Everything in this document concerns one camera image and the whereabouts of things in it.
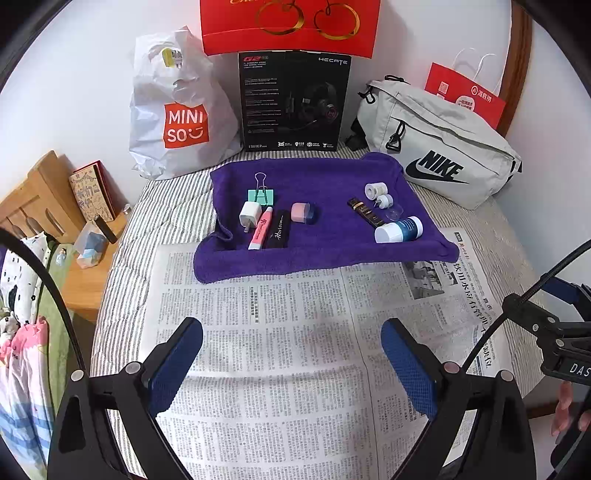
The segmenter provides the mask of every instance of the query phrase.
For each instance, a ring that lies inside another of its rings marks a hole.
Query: finger
[[[558,389],[558,404],[562,409],[570,407],[573,401],[573,384],[563,381]]]
[[[563,409],[556,407],[556,413],[552,419],[552,437],[556,437],[560,432],[566,430],[569,426],[569,409]]]
[[[579,418],[579,430],[585,432],[591,423],[591,410],[583,412]]]

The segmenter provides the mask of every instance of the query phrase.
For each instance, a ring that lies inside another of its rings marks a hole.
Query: black strap
[[[410,85],[406,80],[404,80],[402,77],[396,77],[396,75],[386,75],[384,77],[384,80],[389,80],[390,82],[403,82],[403,83],[407,83],[408,85]]]
[[[367,140],[365,139],[365,132],[357,118],[355,118],[351,124],[351,131],[353,132],[353,135],[345,140],[345,145],[347,145],[351,151],[354,152],[360,148],[368,146]]]
[[[402,136],[406,131],[406,123],[404,123],[402,120],[399,120],[399,122],[398,128],[390,136],[388,143],[386,143],[386,148],[388,150],[392,150],[394,153],[400,153],[400,150],[402,149]]]
[[[371,85],[368,85],[368,89],[365,92],[357,92],[357,95],[359,95],[362,99],[364,99],[368,104],[372,104],[375,103],[375,96],[373,93],[373,89],[374,87],[372,87]]]

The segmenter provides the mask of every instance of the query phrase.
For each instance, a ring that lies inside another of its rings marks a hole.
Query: white bottle
[[[66,261],[66,249],[62,248],[56,256],[56,265],[62,266]]]
[[[386,223],[375,229],[376,243],[390,244],[410,242],[423,234],[423,224],[418,217],[408,217],[397,222]]]

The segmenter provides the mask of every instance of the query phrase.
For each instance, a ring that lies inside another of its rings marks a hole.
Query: small tape roll
[[[394,204],[394,199],[388,194],[378,196],[375,201],[378,204],[378,207],[380,207],[382,210],[390,208]]]
[[[388,193],[388,187],[384,182],[379,183],[368,183],[365,186],[365,196],[368,200],[375,200],[380,195],[386,195]]]

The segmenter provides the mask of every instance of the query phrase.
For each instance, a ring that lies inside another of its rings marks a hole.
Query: wooden bed frame
[[[59,243],[73,243],[86,221],[68,181],[71,174],[67,161],[51,150],[0,202],[0,226],[16,236],[36,235],[41,227]]]

